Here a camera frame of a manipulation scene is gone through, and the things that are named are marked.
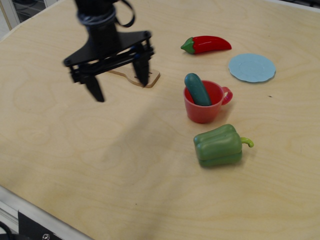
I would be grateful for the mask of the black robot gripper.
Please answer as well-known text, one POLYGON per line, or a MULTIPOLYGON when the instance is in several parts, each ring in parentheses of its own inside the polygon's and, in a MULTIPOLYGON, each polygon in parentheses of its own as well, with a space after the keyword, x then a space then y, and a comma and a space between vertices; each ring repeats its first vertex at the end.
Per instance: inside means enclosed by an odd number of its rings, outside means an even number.
POLYGON ((96 75, 133 64, 135 74, 146 87, 149 83, 149 60, 154 54, 151 33, 145 31, 118 32, 115 23, 87 25, 88 40, 79 50, 64 60, 74 82, 85 83, 98 102, 104 102, 96 75))

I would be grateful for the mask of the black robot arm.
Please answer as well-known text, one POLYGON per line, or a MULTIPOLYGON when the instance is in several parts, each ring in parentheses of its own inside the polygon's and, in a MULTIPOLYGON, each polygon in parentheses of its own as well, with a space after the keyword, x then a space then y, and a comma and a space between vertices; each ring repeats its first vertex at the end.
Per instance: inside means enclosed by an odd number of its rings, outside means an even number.
POLYGON ((149 83, 149 61, 154 54, 151 33, 119 32, 113 0, 77 0, 77 18, 85 26, 88 39, 79 50, 64 59, 75 83, 84 84, 98 102, 104 96, 96 76, 132 64, 143 87, 149 83))

